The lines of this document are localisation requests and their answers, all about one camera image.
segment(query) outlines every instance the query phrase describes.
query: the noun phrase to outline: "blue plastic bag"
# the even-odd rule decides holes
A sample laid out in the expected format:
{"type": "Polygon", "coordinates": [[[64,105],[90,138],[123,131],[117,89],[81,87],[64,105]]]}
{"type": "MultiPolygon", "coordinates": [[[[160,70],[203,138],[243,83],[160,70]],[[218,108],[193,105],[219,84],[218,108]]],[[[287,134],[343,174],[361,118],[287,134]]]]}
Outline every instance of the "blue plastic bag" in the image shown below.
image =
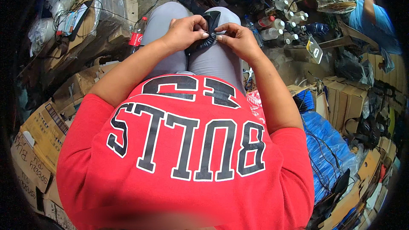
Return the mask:
{"type": "Polygon", "coordinates": [[[301,116],[304,120],[307,148],[313,168],[315,205],[330,193],[327,189],[331,190],[337,178],[348,168],[351,171],[350,176],[354,176],[358,172],[358,162],[340,133],[320,114],[315,111],[306,111],[301,116]],[[337,156],[341,170],[338,169],[335,157],[324,143],[337,156]]]}

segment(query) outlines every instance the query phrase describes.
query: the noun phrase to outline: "person in blue shirt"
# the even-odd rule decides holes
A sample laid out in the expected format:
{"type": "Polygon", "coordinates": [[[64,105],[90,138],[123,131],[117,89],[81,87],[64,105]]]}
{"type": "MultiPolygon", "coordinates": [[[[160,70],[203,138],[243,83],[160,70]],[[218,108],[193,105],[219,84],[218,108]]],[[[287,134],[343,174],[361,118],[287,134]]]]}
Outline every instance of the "person in blue shirt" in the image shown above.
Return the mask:
{"type": "Polygon", "coordinates": [[[377,42],[386,52],[401,55],[402,49],[386,10],[374,0],[357,0],[356,3],[348,25],[377,42]]]}

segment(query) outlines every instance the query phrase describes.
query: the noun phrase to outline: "hand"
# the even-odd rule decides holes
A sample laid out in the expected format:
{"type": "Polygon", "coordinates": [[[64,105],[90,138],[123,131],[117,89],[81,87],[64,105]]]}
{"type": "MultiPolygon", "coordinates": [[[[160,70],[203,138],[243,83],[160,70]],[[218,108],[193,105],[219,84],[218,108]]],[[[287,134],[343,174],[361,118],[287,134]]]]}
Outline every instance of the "hand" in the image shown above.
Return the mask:
{"type": "Polygon", "coordinates": [[[168,32],[160,39],[175,53],[188,48],[197,40],[208,38],[209,34],[205,30],[207,22],[200,15],[172,19],[168,32]]]}
{"type": "Polygon", "coordinates": [[[253,32],[237,23],[225,23],[214,29],[215,32],[226,30],[224,35],[216,36],[217,41],[230,47],[235,54],[248,64],[253,65],[265,57],[253,35],[253,32]]]}

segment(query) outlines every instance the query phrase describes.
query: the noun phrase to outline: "thigh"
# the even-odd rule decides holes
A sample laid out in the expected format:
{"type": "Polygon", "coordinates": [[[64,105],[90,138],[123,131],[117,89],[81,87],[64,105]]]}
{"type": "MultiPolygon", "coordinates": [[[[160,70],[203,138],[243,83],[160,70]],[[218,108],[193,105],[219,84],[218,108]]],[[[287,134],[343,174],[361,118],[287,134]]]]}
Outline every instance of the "thigh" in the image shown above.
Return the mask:
{"type": "MultiPolygon", "coordinates": [[[[180,19],[189,16],[184,6],[177,2],[167,2],[156,8],[146,26],[141,45],[146,45],[163,37],[169,29],[169,24],[173,18],[180,19]]],[[[179,71],[187,70],[187,59],[184,51],[176,52],[161,60],[146,79],[164,74],[175,74],[179,71]]]]}
{"type": "MultiPolygon", "coordinates": [[[[233,22],[241,25],[240,18],[224,7],[213,7],[206,12],[221,12],[219,26],[233,22]]],[[[196,75],[209,75],[226,80],[234,85],[243,95],[246,94],[243,87],[243,62],[226,45],[215,41],[207,49],[194,52],[189,57],[188,70],[196,75]]]]}

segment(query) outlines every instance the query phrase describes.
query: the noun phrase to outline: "red shirt sleeve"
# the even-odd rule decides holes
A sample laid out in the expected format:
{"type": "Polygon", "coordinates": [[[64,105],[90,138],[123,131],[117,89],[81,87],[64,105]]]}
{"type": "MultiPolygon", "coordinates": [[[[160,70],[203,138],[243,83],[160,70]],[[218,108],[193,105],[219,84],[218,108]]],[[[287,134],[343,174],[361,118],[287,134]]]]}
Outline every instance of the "red shirt sleeve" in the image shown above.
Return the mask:
{"type": "Polygon", "coordinates": [[[87,94],[72,122],[61,148],[57,165],[57,187],[61,203],[68,214],[74,208],[84,185],[91,158],[91,143],[104,123],[110,118],[114,107],[94,94],[87,94]]]}
{"type": "Polygon", "coordinates": [[[314,178],[305,132],[299,128],[284,128],[270,138],[283,154],[280,182],[285,217],[290,226],[305,227],[314,208],[314,178]]]}

